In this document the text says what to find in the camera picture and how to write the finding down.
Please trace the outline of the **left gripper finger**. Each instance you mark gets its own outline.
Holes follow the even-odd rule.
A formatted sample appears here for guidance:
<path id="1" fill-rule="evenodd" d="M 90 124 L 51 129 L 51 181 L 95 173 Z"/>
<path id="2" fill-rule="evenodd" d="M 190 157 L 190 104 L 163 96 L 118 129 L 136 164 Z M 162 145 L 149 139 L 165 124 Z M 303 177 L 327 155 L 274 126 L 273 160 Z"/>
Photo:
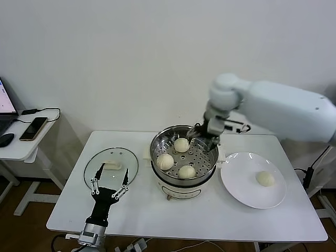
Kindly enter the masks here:
<path id="1" fill-rule="evenodd" d="M 129 183 L 129 169 L 126 170 L 125 175 L 124 175 L 124 179 L 122 182 L 122 186 L 120 189 L 118 189 L 113 195 L 112 198 L 121 198 L 128 190 L 128 183 Z"/>
<path id="2" fill-rule="evenodd" d="M 103 172 L 103 168 L 104 168 L 105 163 L 102 163 L 100 168 L 96 171 L 95 175 L 93 178 L 90 179 L 90 183 L 91 183 L 91 194 L 99 194 L 99 180 L 101 178 L 102 172 Z"/>

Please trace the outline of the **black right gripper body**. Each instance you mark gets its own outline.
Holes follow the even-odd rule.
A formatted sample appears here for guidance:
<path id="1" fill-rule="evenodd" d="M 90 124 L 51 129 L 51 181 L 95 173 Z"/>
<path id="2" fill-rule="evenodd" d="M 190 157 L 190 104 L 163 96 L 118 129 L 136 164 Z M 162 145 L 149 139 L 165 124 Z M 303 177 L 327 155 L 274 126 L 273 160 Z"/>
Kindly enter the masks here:
<path id="1" fill-rule="evenodd" d="M 209 121 L 207 119 L 204 119 L 203 120 L 203 124 L 201 124 L 199 127 L 198 127 L 198 135 L 200 138 L 203 138 L 203 139 L 208 139 L 208 140 L 213 140 L 213 139 L 217 139 L 218 136 L 217 135 L 214 135 L 214 134 L 211 134 L 208 132 L 208 123 Z"/>

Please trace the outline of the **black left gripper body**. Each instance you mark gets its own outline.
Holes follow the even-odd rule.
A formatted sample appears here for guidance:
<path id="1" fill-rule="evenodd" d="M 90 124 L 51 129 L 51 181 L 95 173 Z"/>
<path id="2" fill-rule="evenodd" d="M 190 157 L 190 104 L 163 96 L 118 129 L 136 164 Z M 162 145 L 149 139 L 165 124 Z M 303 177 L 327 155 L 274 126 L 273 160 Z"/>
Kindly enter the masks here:
<path id="1" fill-rule="evenodd" d="M 99 194 L 93 195 L 95 201 L 91 215 L 86 219 L 86 223 L 98 226 L 108 226 L 108 215 L 112 204 L 118 202 L 117 199 L 112 198 L 116 190 L 99 187 Z"/>

